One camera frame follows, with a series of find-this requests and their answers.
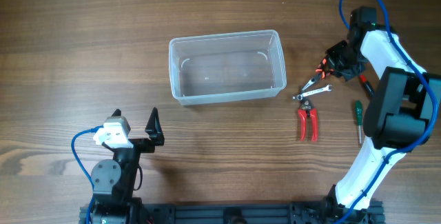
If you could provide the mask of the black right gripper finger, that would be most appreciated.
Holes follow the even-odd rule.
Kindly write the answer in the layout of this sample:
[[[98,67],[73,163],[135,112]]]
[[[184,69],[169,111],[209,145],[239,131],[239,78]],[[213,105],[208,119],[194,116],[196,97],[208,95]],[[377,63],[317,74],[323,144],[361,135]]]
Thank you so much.
[[[336,77],[343,77],[345,81],[349,81],[354,77],[360,76],[365,70],[366,67],[363,63],[357,63],[346,68],[334,68],[334,75]]]
[[[325,54],[329,59],[337,59],[347,47],[347,42],[345,40],[340,41],[336,45],[333,45],[326,50]]]

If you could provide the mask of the red black screwdriver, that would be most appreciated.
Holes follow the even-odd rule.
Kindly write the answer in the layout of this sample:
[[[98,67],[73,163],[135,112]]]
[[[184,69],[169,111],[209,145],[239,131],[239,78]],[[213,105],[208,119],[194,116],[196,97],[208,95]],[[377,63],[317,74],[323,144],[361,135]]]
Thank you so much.
[[[370,98],[374,97],[375,94],[374,89],[371,86],[370,82],[367,80],[367,78],[362,74],[358,78],[360,79],[360,82],[363,88],[365,89],[365,92],[367,93],[368,97]]]

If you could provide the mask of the orange black needle-nose pliers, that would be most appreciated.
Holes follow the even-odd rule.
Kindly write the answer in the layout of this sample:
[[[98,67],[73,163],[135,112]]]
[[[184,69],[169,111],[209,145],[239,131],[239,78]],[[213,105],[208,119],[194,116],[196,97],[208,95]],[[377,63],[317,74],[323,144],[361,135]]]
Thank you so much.
[[[304,92],[307,88],[312,86],[313,84],[319,82],[321,79],[325,79],[326,77],[332,75],[334,73],[334,69],[330,66],[329,57],[325,56],[322,61],[319,63],[318,67],[315,70],[315,75],[310,78],[310,80],[306,83],[306,85],[301,89]]]

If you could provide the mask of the green handled screwdriver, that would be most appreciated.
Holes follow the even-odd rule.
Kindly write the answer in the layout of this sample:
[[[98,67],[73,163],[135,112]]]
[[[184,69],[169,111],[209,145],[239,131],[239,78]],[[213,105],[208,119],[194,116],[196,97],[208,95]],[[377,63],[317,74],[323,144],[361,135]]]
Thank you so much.
[[[358,140],[359,145],[362,146],[362,103],[360,101],[355,102],[356,124],[358,127]]]

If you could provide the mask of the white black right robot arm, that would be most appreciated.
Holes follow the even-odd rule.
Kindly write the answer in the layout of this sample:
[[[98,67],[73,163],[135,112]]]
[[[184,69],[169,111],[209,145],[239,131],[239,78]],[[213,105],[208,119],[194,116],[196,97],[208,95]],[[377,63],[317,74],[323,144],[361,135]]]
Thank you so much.
[[[347,27],[347,38],[326,52],[327,65],[350,80],[370,63],[380,82],[365,111],[361,150],[322,202],[322,216],[339,223],[359,221],[391,168],[427,142],[440,104],[440,76],[408,57],[394,30],[377,23],[375,8],[353,10]]]

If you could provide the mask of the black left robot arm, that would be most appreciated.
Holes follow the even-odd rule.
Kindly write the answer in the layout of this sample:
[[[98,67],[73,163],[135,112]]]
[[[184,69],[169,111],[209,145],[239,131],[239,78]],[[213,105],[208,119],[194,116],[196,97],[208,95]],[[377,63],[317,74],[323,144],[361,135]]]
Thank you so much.
[[[129,138],[131,127],[119,109],[101,127],[94,129],[94,141],[113,153],[92,169],[92,199],[83,210],[81,223],[153,223],[154,218],[133,193],[143,180],[139,164],[142,153],[153,153],[164,145],[158,110],[152,109],[145,127],[147,138]]]

